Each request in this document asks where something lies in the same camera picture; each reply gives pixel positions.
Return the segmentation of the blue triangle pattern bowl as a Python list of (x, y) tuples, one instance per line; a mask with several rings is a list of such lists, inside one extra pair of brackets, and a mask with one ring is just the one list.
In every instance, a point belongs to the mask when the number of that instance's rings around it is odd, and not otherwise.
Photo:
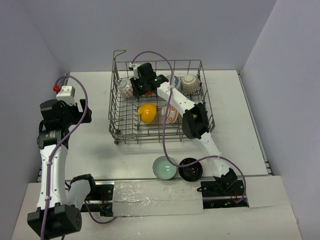
[(133, 96), (133, 86), (129, 78), (122, 79), (119, 82), (119, 92), (126, 99)]

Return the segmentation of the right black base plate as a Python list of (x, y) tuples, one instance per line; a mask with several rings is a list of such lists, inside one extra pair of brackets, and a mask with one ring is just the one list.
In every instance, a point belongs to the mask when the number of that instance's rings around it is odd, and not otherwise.
[(246, 196), (237, 203), (243, 196), (244, 184), (238, 179), (228, 190), (221, 188), (217, 181), (201, 181), (197, 191), (202, 195), (202, 205), (204, 209), (238, 208), (248, 207)]

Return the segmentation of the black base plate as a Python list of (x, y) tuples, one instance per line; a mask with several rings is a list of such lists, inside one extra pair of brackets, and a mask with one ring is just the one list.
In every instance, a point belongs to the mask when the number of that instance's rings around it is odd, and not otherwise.
[(217, 181), (201, 181), (197, 191), (202, 195), (202, 205), (204, 209), (238, 208), (248, 207), (246, 196), (237, 203), (243, 196), (244, 184), (238, 179), (228, 190), (221, 188)]
[(98, 214), (101, 217), (113, 218), (113, 190), (111, 184), (96, 184), (93, 178), (73, 179), (66, 194), (67, 203), (63, 213), (69, 220), (78, 220), (80, 213), (90, 217)]

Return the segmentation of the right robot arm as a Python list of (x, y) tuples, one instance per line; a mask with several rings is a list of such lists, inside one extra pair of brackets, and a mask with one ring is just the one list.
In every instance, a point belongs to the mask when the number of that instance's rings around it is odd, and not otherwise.
[(217, 190), (223, 195), (229, 195), (235, 189), (237, 175), (235, 171), (227, 167), (225, 162), (228, 159), (218, 155), (212, 155), (213, 150), (217, 150), (209, 128), (209, 119), (205, 106), (202, 103), (195, 103), (185, 97), (180, 91), (172, 86), (173, 79), (167, 79), (164, 75), (156, 75), (152, 65), (147, 62), (144, 64), (130, 63), (129, 69), (133, 71), (133, 78), (130, 79), (133, 86), (133, 95), (142, 96), (148, 91), (156, 92), (162, 99), (167, 101), (166, 111), (170, 106), (174, 107), (182, 116), (183, 134), (191, 140), (196, 140), (207, 151), (209, 156), (205, 156), (191, 163), (177, 165), (176, 168), (185, 169), (206, 159), (217, 159), (220, 177), (215, 177), (217, 181)]

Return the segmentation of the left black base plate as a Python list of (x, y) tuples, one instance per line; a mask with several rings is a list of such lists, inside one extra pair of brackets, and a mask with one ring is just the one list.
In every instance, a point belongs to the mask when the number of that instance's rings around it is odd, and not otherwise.
[(111, 184), (96, 184), (93, 178), (73, 179), (66, 194), (67, 203), (63, 213), (69, 220), (78, 220), (80, 213), (90, 217), (98, 214), (101, 217), (113, 218), (113, 190)]

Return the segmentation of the orange white patterned bowl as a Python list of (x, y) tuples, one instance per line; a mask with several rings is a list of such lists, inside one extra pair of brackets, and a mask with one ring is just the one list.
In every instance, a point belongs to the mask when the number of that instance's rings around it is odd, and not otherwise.
[(167, 106), (163, 106), (161, 109), (161, 116), (163, 118), (163, 122), (166, 122), (167, 124), (174, 124), (179, 116), (179, 112), (173, 107), (173, 106), (169, 106), (169, 110), (166, 114), (166, 109)]

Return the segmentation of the grey wire dish rack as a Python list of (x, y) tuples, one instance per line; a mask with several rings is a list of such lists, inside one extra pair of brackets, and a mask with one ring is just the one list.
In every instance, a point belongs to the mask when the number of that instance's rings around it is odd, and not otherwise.
[[(133, 77), (133, 72), (129, 70), (129, 61), (122, 61), (121, 57), (125, 50), (115, 50), (112, 58), (112, 74), (110, 85), (110, 98), (108, 109), (109, 132), (114, 138), (115, 144), (142, 144), (187, 141), (183, 133), (183, 117), (178, 115), (178, 119), (173, 124), (163, 122), (161, 115), (162, 107), (167, 102), (156, 93), (150, 96), (132, 96), (125, 98), (119, 91), (119, 83), (123, 79)], [(189, 100), (196, 104), (202, 103), (207, 111), (209, 129), (215, 129), (215, 120), (212, 111), (210, 94), (206, 82), (203, 63), (200, 59), (170, 59), (168, 62), (155, 55), (146, 59), (152, 65), (157, 75), (168, 76), (173, 73), (182, 79), (187, 74), (195, 75), (200, 81), (200, 90), (194, 94), (185, 94)], [(157, 108), (156, 120), (152, 124), (145, 124), (138, 115), (138, 109), (144, 104), (154, 104)]]

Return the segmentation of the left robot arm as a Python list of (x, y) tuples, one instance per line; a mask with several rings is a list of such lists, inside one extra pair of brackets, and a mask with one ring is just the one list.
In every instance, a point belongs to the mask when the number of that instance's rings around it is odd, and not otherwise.
[(27, 224), (42, 239), (51, 240), (77, 233), (82, 228), (81, 208), (98, 193), (91, 174), (74, 177), (66, 190), (65, 166), (71, 134), (92, 121), (88, 101), (77, 105), (50, 99), (40, 104), (37, 144), (41, 156), (41, 187), (36, 210), (27, 215)]

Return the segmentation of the light teal bowl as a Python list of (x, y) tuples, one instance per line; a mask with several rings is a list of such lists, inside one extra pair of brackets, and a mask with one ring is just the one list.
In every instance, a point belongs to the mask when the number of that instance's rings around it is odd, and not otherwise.
[(152, 165), (154, 175), (160, 180), (170, 180), (177, 173), (177, 167), (171, 164), (165, 156), (158, 157)]

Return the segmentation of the yellow-orange bowl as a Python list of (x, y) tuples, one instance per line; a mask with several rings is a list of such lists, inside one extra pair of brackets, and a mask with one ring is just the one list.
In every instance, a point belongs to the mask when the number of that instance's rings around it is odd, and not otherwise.
[(153, 103), (146, 103), (138, 108), (137, 113), (143, 123), (153, 124), (157, 118), (157, 107)]

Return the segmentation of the black glossy bowl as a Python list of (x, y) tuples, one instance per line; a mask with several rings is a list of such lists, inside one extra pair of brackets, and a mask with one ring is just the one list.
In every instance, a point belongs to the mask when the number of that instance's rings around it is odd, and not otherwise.
[(187, 167), (179, 167), (178, 173), (180, 177), (187, 182), (198, 181), (203, 175), (203, 167), (200, 162)]

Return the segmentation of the orange bowl white inside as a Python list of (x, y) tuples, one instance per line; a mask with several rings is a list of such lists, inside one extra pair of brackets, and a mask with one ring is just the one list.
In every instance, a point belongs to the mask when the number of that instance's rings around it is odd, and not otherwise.
[(145, 96), (151, 96), (154, 92), (153, 91), (147, 91), (144, 95)]

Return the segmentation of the blue floral bowl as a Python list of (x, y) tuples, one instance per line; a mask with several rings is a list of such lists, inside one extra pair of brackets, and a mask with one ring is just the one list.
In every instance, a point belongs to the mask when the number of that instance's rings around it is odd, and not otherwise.
[(172, 88), (175, 88), (178, 91), (180, 90), (181, 80), (179, 77), (177, 77), (176, 75), (167, 75), (166, 78), (168, 79), (168, 82), (171, 84)]

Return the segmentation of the grey patterned bowl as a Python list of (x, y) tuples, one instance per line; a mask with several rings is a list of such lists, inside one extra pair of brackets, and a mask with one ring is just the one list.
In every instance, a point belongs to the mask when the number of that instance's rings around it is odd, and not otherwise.
[(200, 80), (194, 74), (187, 74), (181, 80), (181, 91), (186, 95), (195, 94), (200, 90)]

